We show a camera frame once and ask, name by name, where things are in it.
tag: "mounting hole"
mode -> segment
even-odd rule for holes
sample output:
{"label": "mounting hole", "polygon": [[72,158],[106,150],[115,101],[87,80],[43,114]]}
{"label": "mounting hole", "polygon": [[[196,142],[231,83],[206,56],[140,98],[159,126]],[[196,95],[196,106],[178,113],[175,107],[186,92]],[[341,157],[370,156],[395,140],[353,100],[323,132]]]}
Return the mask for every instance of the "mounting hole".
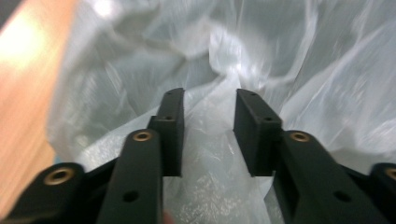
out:
{"label": "mounting hole", "polygon": [[134,135],[134,140],[137,142],[145,142],[151,138],[151,133],[142,132]]}
{"label": "mounting hole", "polygon": [[336,199],[344,203],[349,203],[350,201],[352,201],[349,195],[345,194],[343,191],[340,190],[337,190],[333,195]]}
{"label": "mounting hole", "polygon": [[291,137],[291,139],[293,139],[297,142],[308,142],[309,141],[309,136],[305,133],[291,133],[290,137]]}
{"label": "mounting hole", "polygon": [[392,179],[396,180],[396,169],[395,168],[388,168],[385,173]]}
{"label": "mounting hole", "polygon": [[137,193],[137,191],[128,191],[126,193],[124,193],[122,199],[126,202],[126,203],[132,203],[134,201],[136,201],[139,198],[139,194]]}
{"label": "mounting hole", "polygon": [[44,179],[46,185],[60,185],[71,179],[74,175],[74,170],[68,167],[61,167],[49,173]]}

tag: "transparent plastic bag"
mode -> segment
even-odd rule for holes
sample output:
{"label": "transparent plastic bag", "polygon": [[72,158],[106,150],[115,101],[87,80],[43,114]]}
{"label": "transparent plastic bag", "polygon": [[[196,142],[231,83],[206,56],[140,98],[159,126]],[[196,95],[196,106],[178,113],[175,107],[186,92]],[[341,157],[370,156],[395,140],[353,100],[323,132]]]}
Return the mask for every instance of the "transparent plastic bag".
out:
{"label": "transparent plastic bag", "polygon": [[257,92],[284,129],[315,135],[366,173],[396,162],[396,3],[82,0],[48,122],[63,161],[91,170],[185,92],[182,178],[164,179],[177,223],[267,223],[270,178],[233,136],[235,90]]}

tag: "black plastic part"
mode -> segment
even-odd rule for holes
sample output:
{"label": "black plastic part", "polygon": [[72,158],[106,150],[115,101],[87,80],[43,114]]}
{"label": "black plastic part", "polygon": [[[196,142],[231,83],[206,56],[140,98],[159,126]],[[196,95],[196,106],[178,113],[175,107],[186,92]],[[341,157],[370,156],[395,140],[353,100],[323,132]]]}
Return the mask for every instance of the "black plastic part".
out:
{"label": "black plastic part", "polygon": [[157,116],[151,117],[148,128],[161,136],[163,175],[181,176],[181,157],[184,140],[184,90],[168,91],[161,102]]}
{"label": "black plastic part", "polygon": [[396,164],[376,164],[368,182],[374,204],[391,223],[396,223]]}
{"label": "black plastic part", "polygon": [[279,150],[283,167],[276,179],[285,176],[293,183],[275,185],[287,223],[388,223],[314,136],[284,132]]}
{"label": "black plastic part", "polygon": [[96,223],[162,223],[162,176],[157,132],[146,129],[129,134]]}
{"label": "black plastic part", "polygon": [[[72,170],[71,177],[62,184],[48,185],[46,177],[59,169]],[[74,223],[73,217],[81,209],[83,168],[71,162],[51,166],[41,172],[18,199],[2,224]]]}
{"label": "black plastic part", "polygon": [[282,133],[282,120],[260,95],[237,90],[233,132],[252,176],[271,176],[276,164],[272,145]]}
{"label": "black plastic part", "polygon": [[96,223],[97,215],[101,209],[107,192],[108,182],[116,166],[117,159],[109,161],[86,174],[86,195],[84,203],[84,216],[81,223]]}
{"label": "black plastic part", "polygon": [[355,184],[363,190],[367,195],[370,194],[370,189],[368,186],[369,176],[361,174],[355,170],[352,170],[346,166],[341,165],[344,172],[355,182]]}

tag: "wooden table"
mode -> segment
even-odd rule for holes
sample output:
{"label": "wooden table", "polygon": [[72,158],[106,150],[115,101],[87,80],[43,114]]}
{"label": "wooden table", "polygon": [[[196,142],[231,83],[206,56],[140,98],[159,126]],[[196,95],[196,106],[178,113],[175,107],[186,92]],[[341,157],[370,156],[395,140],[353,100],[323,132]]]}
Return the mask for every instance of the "wooden table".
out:
{"label": "wooden table", "polygon": [[53,164],[45,125],[78,0],[25,0],[0,34],[0,219]]}

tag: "crumpled plastic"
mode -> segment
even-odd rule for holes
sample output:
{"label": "crumpled plastic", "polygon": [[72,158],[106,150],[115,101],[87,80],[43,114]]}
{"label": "crumpled plastic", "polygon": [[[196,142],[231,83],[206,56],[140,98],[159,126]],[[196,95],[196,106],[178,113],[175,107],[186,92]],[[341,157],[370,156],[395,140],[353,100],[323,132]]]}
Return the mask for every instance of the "crumpled plastic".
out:
{"label": "crumpled plastic", "polygon": [[396,2],[82,0],[48,121],[63,161],[87,171],[185,92],[183,177],[164,179],[176,223],[269,223],[270,178],[233,136],[235,90],[257,92],[285,130],[312,133],[367,173],[396,162]]}

